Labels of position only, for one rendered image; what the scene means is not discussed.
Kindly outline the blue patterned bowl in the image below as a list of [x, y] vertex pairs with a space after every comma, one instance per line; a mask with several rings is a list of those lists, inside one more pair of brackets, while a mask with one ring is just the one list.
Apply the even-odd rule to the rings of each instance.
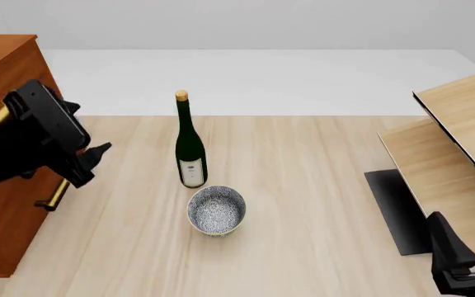
[[232, 187], [212, 185], [198, 190], [190, 198], [186, 212], [197, 231], [209, 237], [225, 237], [243, 222], [247, 204]]

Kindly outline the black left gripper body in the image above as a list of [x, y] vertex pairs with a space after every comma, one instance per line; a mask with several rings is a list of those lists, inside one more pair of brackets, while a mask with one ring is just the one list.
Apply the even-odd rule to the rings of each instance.
[[79, 157], [91, 136], [63, 101], [48, 91], [11, 91], [3, 103], [12, 116], [26, 165], [49, 167], [75, 187], [94, 177]]

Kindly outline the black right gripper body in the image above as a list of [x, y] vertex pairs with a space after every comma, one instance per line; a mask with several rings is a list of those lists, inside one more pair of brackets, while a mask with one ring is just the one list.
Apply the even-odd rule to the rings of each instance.
[[444, 257], [432, 257], [431, 274], [442, 295], [475, 295], [475, 258], [450, 261]]

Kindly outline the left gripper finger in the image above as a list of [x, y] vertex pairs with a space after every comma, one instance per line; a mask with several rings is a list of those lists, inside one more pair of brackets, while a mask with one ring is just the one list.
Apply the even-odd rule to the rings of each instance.
[[85, 170], [91, 171], [102, 159], [104, 153], [112, 147], [112, 143], [104, 143], [95, 148], [89, 148], [79, 155], [79, 161]]
[[81, 108], [78, 103], [73, 103], [65, 100], [61, 101], [61, 105], [63, 106], [66, 113], [68, 113], [70, 116], [74, 116], [74, 114]]

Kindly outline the pale wooden shelf rack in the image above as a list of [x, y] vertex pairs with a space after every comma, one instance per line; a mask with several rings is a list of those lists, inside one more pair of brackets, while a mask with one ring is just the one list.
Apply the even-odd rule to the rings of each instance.
[[475, 252], [475, 75], [413, 97], [429, 117], [379, 138], [422, 214], [440, 212]]

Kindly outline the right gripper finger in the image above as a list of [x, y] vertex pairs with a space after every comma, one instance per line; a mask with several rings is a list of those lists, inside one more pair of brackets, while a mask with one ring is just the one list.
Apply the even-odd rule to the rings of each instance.
[[432, 269], [470, 269], [475, 266], [475, 252], [464, 244], [440, 212], [427, 217], [432, 244]]

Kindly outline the dark green wine bottle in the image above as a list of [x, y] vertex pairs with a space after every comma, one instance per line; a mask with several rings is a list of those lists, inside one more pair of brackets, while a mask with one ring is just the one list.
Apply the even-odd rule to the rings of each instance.
[[193, 126], [187, 91], [176, 91], [175, 98], [179, 119], [175, 153], [180, 180], [185, 187], [201, 187], [208, 180], [205, 147]]

